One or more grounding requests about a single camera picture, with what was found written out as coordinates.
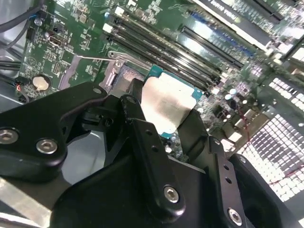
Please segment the silver screw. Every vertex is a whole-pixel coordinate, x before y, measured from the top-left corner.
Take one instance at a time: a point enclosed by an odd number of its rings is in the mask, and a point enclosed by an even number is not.
[[[228,209],[228,214],[230,219],[237,225],[237,226],[241,226],[242,225],[242,218],[240,217],[240,215],[232,208]]]
[[[220,141],[216,138],[213,138],[214,142],[217,144],[217,145],[220,145]]]
[[[241,162],[246,163],[246,159],[244,157],[240,156],[239,159],[241,160]]]
[[[40,18],[35,18],[34,23],[40,27],[42,25],[42,20]]]
[[[165,187],[164,193],[167,200],[169,200],[171,203],[177,203],[179,201],[179,194],[173,187],[171,186]]]
[[[0,130],[0,144],[12,144],[18,140],[18,133],[12,129]]]
[[[116,61],[116,62],[115,62],[115,65],[116,65],[117,67],[121,67],[121,66],[122,66],[122,63],[119,62],[119,61]]]
[[[36,148],[41,153],[52,154],[57,150],[57,143],[51,139],[43,139],[36,144]]]
[[[51,35],[50,35],[48,32],[45,32],[44,37],[45,37],[46,39],[49,39],[50,36],[51,36]]]
[[[97,88],[94,88],[93,91],[97,94],[101,94],[101,90],[100,89],[97,89]]]

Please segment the cable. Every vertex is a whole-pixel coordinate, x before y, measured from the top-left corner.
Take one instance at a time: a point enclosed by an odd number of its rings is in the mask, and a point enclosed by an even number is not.
[[[6,65],[6,66],[20,66],[21,62],[18,61],[4,61],[0,60],[0,65]]]
[[[3,74],[0,74],[0,81],[12,86],[12,87],[15,87],[14,86],[14,79],[12,78],[9,78],[9,77],[6,77],[5,75]]]
[[[25,103],[29,103],[29,96],[24,91],[24,87],[21,85],[17,85],[16,90],[24,96],[24,98],[26,100]]]
[[[6,43],[0,40],[0,46],[5,46],[5,45]],[[6,51],[18,60],[21,60],[23,58],[22,54],[17,50],[15,50],[13,47],[6,49]]]
[[[12,42],[10,42],[9,44],[6,44],[6,45],[0,45],[0,50],[1,49],[7,50],[7,49],[11,48],[12,46],[14,46],[22,38],[24,33],[29,29],[29,26],[30,26],[30,20],[28,20],[25,23],[25,26],[22,29],[22,31],[19,33],[19,35]]]
[[[16,66],[3,66],[0,65],[0,70],[13,70],[13,71],[19,71],[20,67],[16,67]]]
[[[239,108],[238,109],[238,112],[240,114],[240,117],[242,118],[242,120],[244,121],[244,124],[245,124],[245,130],[246,130],[246,133],[247,133],[247,142],[250,143],[250,134],[249,134],[249,130],[248,130],[248,126],[247,126],[247,123],[246,123],[246,118],[243,114],[243,112],[241,111],[241,109]]]
[[[21,22],[29,19],[31,16],[36,14],[42,7],[44,3],[44,0],[39,0],[38,4],[36,7],[31,7],[26,11],[25,13],[19,15],[18,17],[14,18],[13,20],[10,20],[4,24],[0,25],[0,33],[5,32],[7,30],[12,29],[13,27],[17,26]]]
[[[289,174],[285,175],[282,179],[277,180],[277,181],[272,182],[272,183],[269,183],[269,185],[277,184],[277,183],[279,183],[280,181],[282,181],[282,180],[284,180],[284,179],[286,179],[286,178],[291,177],[291,176],[294,175],[296,172],[300,171],[302,168],[304,168],[304,165],[301,165],[301,166],[299,166],[297,169],[291,171]]]

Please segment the ram slot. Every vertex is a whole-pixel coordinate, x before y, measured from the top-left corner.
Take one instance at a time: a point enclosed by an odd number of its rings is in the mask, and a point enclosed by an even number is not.
[[[122,14],[122,15],[115,15],[118,20],[117,23],[122,23],[125,26],[133,26],[136,31],[140,31],[143,34],[148,35],[151,38],[154,38],[159,43],[166,46],[166,48],[171,48],[181,56],[187,59],[188,62],[196,64],[202,68],[209,69],[210,72],[215,71],[217,74],[221,74],[222,70],[214,65],[213,63],[207,61],[203,57],[192,53],[190,50],[186,49],[185,47],[181,46],[180,44],[172,41],[172,38],[162,34],[160,31],[153,28],[151,25],[143,22],[137,21],[136,18],[132,14]]]
[[[130,42],[129,37],[125,38],[114,31],[110,34],[109,40],[112,40],[114,43],[124,47],[125,49],[129,50],[131,53],[134,53],[140,57],[140,59],[150,62],[152,64],[156,64],[162,67],[164,70],[172,72],[173,74],[178,75],[181,79],[189,82],[190,84],[194,85],[195,87],[201,89],[202,91],[207,91],[208,84],[200,81],[197,78],[194,78],[188,72],[184,72],[180,70],[177,66],[170,64],[169,62],[163,60],[161,57],[154,55],[153,53],[149,52],[145,47],[140,46],[136,43]]]
[[[191,68],[187,63],[181,61],[180,59],[170,55],[166,51],[159,49],[157,46],[152,45],[151,43],[147,42],[139,36],[138,34],[134,34],[129,30],[126,30],[125,28],[122,28],[121,26],[118,27],[119,30],[117,33],[121,35],[122,37],[127,38],[128,40],[132,41],[133,43],[136,43],[137,45],[140,45],[142,47],[145,47],[149,53],[152,53],[154,56],[157,56],[158,58],[161,58],[165,60],[166,62],[170,63],[173,66],[176,66],[176,68],[179,71],[187,72],[188,74],[192,75],[198,80],[202,80],[208,84],[212,84],[212,80],[210,80],[207,76],[202,77],[202,73],[197,71],[194,68]]]
[[[261,15],[274,24],[279,24],[284,17],[263,0],[246,0],[246,3],[254,7]]]
[[[221,49],[219,49],[214,44],[210,43],[205,38],[201,37],[196,32],[192,31],[188,27],[184,26],[182,28],[182,34],[187,36],[188,38],[193,39],[194,41],[198,42],[200,45],[202,45],[206,50],[208,50],[210,53],[214,54],[218,58],[222,59],[223,61],[229,63],[232,67],[240,70],[243,68],[244,64],[230,56],[229,54],[225,53]]]
[[[178,65],[180,69],[183,69],[187,72],[193,72],[192,74],[195,77],[203,77],[203,80],[207,81],[210,84],[213,84],[214,81],[219,80],[217,75],[213,74],[210,71],[207,71],[199,65],[187,61],[185,57],[183,57],[179,53],[176,53],[174,50],[168,48],[158,40],[147,36],[145,33],[141,33],[139,30],[134,30],[134,27],[130,25],[127,26],[124,24],[123,26],[119,25],[118,28],[120,30],[126,31],[129,36],[132,36],[134,39],[136,39],[136,42],[143,43],[143,45],[149,48],[150,51],[160,53],[161,57],[163,57],[169,62]]]

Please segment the motherboard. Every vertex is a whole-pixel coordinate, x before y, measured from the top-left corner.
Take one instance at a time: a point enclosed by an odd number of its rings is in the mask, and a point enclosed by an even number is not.
[[[303,84],[288,70],[304,35],[301,1],[46,0],[34,16],[19,74],[31,99],[87,81],[125,90],[119,78],[146,81],[156,67],[201,92],[194,106],[227,151],[267,123],[256,99],[265,80]],[[165,138],[180,157],[177,133]]]

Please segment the red wire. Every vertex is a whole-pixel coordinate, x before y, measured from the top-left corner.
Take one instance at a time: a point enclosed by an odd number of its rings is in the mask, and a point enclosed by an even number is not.
[[[246,130],[246,132],[247,132],[247,141],[248,141],[248,143],[249,143],[249,142],[250,142],[250,135],[249,135],[249,130],[248,130],[248,126],[247,126],[247,123],[246,123],[245,116],[244,116],[243,112],[242,112],[240,109],[238,110],[238,112],[239,112],[239,114],[240,114],[242,120],[244,121],[245,130]]]
[[[280,181],[282,181],[282,180],[284,180],[284,179],[286,179],[286,178],[291,177],[292,175],[294,175],[296,172],[298,172],[298,171],[301,170],[302,168],[304,168],[304,165],[301,165],[301,166],[299,166],[297,169],[291,171],[289,174],[285,175],[282,179],[277,180],[277,181],[272,182],[272,183],[269,183],[269,185],[277,184],[278,182],[280,182]]]

